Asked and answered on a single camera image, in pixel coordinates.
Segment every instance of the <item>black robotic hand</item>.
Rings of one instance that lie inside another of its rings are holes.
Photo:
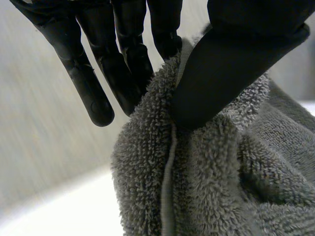
[[[209,0],[212,28],[190,55],[171,115],[189,130],[203,126],[310,31],[315,0]]]
[[[143,44],[146,0],[10,0],[54,47],[97,126],[114,111],[81,44],[81,25],[106,81],[126,115],[146,92],[153,69]],[[156,48],[164,60],[181,48],[182,0],[147,0]],[[119,52],[116,34],[120,43]]]

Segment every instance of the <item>black finger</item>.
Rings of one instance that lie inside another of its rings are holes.
[[[11,1],[54,47],[92,122],[97,126],[109,125],[114,111],[85,54],[80,27],[68,11],[67,1],[34,4]]]
[[[114,96],[124,113],[130,116],[141,99],[141,91],[118,51],[112,5],[82,3],[76,17]]]
[[[146,15],[145,0],[113,0],[117,37],[125,61],[142,93],[151,80],[153,68],[142,33]]]
[[[172,100],[172,118],[187,129],[203,126],[308,36],[306,25],[278,38],[233,38],[210,30],[187,61]]]
[[[154,44],[164,60],[176,55],[182,40],[177,35],[183,0],[147,0]]]

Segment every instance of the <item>background wall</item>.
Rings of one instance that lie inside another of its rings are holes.
[[[315,28],[314,16],[309,19]],[[179,35],[191,37],[208,22],[206,0],[184,1]],[[127,121],[82,40],[116,117],[92,124],[53,48],[9,1],[0,7],[0,221],[30,197],[93,170],[109,171],[110,153]],[[145,20],[144,42],[155,70],[162,63]],[[276,82],[295,99],[315,99],[314,35],[273,69]]]

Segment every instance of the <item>towel fabric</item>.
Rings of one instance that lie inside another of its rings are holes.
[[[314,236],[315,118],[265,73],[204,127],[176,127],[192,49],[157,72],[115,145],[125,235]]]

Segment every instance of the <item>terry cloth towel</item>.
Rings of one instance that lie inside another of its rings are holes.
[[[170,100],[192,49],[156,73],[115,145],[124,235],[315,236],[315,118],[265,73],[181,130]]]

